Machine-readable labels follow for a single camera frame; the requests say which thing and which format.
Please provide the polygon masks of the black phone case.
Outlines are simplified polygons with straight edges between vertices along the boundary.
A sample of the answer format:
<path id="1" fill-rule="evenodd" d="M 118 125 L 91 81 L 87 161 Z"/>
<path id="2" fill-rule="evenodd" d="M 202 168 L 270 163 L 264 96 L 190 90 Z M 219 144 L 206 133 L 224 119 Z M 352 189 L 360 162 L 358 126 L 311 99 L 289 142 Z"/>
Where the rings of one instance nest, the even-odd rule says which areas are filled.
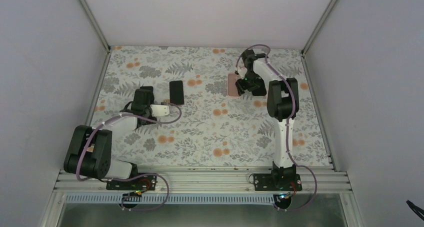
<path id="1" fill-rule="evenodd" d="M 251 93 L 253 96 L 266 96 L 267 90 L 264 84 L 259 84 Z"/>

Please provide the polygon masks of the pink phone case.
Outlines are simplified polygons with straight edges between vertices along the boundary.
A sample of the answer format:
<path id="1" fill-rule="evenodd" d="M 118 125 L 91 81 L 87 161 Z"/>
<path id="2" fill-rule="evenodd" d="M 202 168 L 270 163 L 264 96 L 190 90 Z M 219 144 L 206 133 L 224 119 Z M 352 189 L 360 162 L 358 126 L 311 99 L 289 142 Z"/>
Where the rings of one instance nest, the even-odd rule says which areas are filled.
<path id="1" fill-rule="evenodd" d="M 237 80 L 240 79 L 240 76 L 236 73 L 229 73 L 227 76 L 227 95 L 229 97 L 238 98 L 241 95 L 238 92 Z"/>

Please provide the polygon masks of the phone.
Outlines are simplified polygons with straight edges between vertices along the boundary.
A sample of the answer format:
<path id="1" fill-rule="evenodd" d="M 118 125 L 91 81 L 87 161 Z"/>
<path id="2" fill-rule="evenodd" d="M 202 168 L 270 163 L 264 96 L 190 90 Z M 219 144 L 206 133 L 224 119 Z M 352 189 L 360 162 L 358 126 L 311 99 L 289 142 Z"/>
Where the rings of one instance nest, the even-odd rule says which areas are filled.
<path id="1" fill-rule="evenodd" d="M 153 92 L 154 88 L 152 86 L 141 86 L 141 90 Z"/>
<path id="2" fill-rule="evenodd" d="M 169 100 L 170 103 L 175 105 L 183 105 L 184 99 L 184 84 L 182 80 L 175 80 L 169 82 Z"/>

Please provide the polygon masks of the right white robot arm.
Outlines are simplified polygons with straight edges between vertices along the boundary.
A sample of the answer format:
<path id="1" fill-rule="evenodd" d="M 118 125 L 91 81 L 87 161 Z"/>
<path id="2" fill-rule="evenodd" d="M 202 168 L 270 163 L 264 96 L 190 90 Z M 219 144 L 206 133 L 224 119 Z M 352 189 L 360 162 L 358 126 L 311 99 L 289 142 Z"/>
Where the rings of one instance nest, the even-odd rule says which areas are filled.
<path id="1" fill-rule="evenodd" d="M 285 78 L 269 65 L 266 53 L 244 50 L 237 67 L 235 87 L 238 95 L 266 96 L 268 115 L 274 120 L 275 154 L 270 173 L 254 174 L 256 191 L 293 191 L 300 180 L 292 156 L 293 129 L 299 111 L 296 78 Z"/>

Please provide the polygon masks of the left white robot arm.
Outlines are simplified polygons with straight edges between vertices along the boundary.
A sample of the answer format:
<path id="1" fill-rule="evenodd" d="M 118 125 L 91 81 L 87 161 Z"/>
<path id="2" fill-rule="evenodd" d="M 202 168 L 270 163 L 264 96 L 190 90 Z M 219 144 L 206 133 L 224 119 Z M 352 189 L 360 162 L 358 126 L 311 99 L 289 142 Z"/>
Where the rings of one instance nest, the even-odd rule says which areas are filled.
<path id="1" fill-rule="evenodd" d="M 151 108 L 154 101 L 154 88 L 140 87 L 136 89 L 133 100 L 124 106 L 119 115 L 102 123 L 99 128 L 77 126 L 64 159 L 63 169 L 67 173 L 79 174 L 82 180 L 119 179 L 124 188 L 134 189 L 140 178 L 135 173 L 135 165 L 112 159 L 112 146 L 121 136 L 143 125 L 150 125 L 151 122 L 146 119 L 157 120 Z"/>

